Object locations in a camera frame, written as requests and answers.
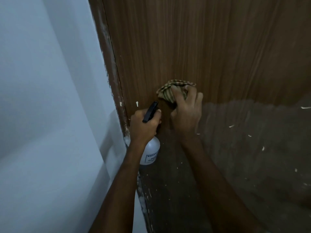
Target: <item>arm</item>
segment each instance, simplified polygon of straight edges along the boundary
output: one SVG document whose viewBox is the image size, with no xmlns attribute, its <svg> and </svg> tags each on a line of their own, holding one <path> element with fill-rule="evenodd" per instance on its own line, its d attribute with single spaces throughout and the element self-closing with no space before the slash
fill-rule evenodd
<svg viewBox="0 0 311 233">
<path fill-rule="evenodd" d="M 147 123 L 142 122 L 145 113 L 139 110 L 131 116 L 130 146 L 89 232 L 132 232 L 139 162 L 161 123 L 160 110 Z"/>
<path fill-rule="evenodd" d="M 241 199 L 221 175 L 211 158 L 204 153 L 195 135 L 201 118 L 203 94 L 196 94 L 195 87 L 188 87 L 186 101 L 172 87 L 177 108 L 171 117 L 177 136 L 190 163 L 204 208 L 215 232 L 260 232 L 260 222 L 246 208 Z"/>
</svg>

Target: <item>spray bottle trigger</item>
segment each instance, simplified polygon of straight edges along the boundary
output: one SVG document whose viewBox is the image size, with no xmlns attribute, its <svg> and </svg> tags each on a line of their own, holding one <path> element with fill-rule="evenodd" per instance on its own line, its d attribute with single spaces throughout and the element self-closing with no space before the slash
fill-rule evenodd
<svg viewBox="0 0 311 233">
<path fill-rule="evenodd" d="M 143 119 L 143 123 L 147 123 L 150 119 L 152 119 L 153 118 L 153 116 L 154 116 L 154 114 L 155 114 L 155 112 L 157 111 L 157 109 L 158 109 L 158 102 L 157 101 L 154 101 L 151 105 L 150 105 L 150 107 L 149 107 L 149 109 L 147 110 L 147 112 L 146 112 L 146 114 L 145 114 L 145 117 L 144 117 L 144 119 Z"/>
</svg>

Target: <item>cleaning cloth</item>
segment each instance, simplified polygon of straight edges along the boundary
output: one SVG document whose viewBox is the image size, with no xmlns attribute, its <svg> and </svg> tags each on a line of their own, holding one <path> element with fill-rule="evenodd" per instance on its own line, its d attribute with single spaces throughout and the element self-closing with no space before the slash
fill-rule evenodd
<svg viewBox="0 0 311 233">
<path fill-rule="evenodd" d="M 175 102 L 175 98 L 171 89 L 171 86 L 175 85 L 179 91 L 182 92 L 184 95 L 184 99 L 187 98 L 188 91 L 185 89 L 185 86 L 195 86 L 195 83 L 183 81 L 183 80 L 169 80 L 164 86 L 162 86 L 159 90 L 157 90 L 157 94 L 159 98 L 163 98 L 166 101 L 169 101 L 171 103 Z"/>
</svg>

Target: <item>wood grain surface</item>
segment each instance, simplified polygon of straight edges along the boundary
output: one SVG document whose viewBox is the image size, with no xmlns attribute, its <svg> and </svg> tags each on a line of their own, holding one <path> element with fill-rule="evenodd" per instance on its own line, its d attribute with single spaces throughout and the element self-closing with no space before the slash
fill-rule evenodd
<svg viewBox="0 0 311 233">
<path fill-rule="evenodd" d="M 103 4 L 128 117 L 168 80 L 196 83 L 199 136 L 243 201 L 273 232 L 310 231 L 311 0 Z M 140 171 L 153 231 L 209 232 L 172 106 L 159 107 L 161 150 Z"/>
</svg>

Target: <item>bottle label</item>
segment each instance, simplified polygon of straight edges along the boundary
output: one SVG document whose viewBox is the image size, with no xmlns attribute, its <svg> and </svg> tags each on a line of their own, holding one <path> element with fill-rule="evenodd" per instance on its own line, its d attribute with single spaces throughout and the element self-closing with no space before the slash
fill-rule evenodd
<svg viewBox="0 0 311 233">
<path fill-rule="evenodd" d="M 154 154 L 147 154 L 146 155 L 146 159 L 145 159 L 145 163 L 151 163 L 156 159 L 156 156 L 158 154 L 159 151 L 155 152 Z"/>
</svg>

